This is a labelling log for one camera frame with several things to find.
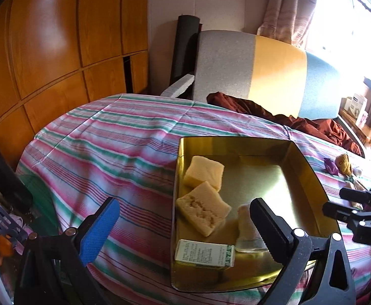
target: wooden wardrobe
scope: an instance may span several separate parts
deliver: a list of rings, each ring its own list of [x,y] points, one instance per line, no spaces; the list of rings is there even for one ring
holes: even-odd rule
[[[0,6],[0,151],[16,168],[48,123],[147,88],[147,0],[5,0]]]

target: purple object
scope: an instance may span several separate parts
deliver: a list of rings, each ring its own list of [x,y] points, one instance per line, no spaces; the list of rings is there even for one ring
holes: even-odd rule
[[[339,170],[335,162],[330,158],[324,158],[325,170],[332,175],[339,175]]]

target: yellow sponge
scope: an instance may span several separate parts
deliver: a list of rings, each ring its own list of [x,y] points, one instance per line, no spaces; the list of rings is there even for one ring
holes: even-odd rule
[[[204,181],[208,181],[212,187],[220,191],[223,172],[224,166],[221,163],[202,156],[193,156],[183,182],[186,186],[195,188]]]
[[[188,222],[205,237],[225,220],[231,210],[207,181],[177,199],[176,206]]]

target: metal tray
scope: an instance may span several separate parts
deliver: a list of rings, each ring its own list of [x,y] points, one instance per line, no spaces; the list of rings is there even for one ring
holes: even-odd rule
[[[183,176],[195,155],[225,165],[219,194],[232,210],[225,223],[202,236],[175,209],[175,200],[191,191]],[[238,207],[262,197],[292,228],[311,236],[340,233],[336,220],[322,214],[328,197],[311,166],[292,141],[245,136],[199,136],[180,140],[173,195],[171,285],[183,292],[229,292],[272,283],[281,264],[269,252],[236,253],[235,266],[226,270],[178,264],[174,253],[179,239],[235,244],[239,235]]]

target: screw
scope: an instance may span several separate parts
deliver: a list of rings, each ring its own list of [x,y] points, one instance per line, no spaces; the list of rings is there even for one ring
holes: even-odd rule
[[[303,237],[305,235],[305,231],[303,231],[301,228],[296,228],[294,229],[294,235]]]
[[[338,233],[333,233],[332,234],[332,238],[334,239],[334,240],[336,240],[336,241],[340,241],[340,240],[342,240],[342,236],[341,235],[339,235]]]
[[[77,229],[74,227],[70,227],[64,233],[66,234],[66,236],[74,236],[77,233]]]
[[[30,235],[29,235],[29,239],[36,239],[37,238],[37,233],[36,232],[32,232]]]

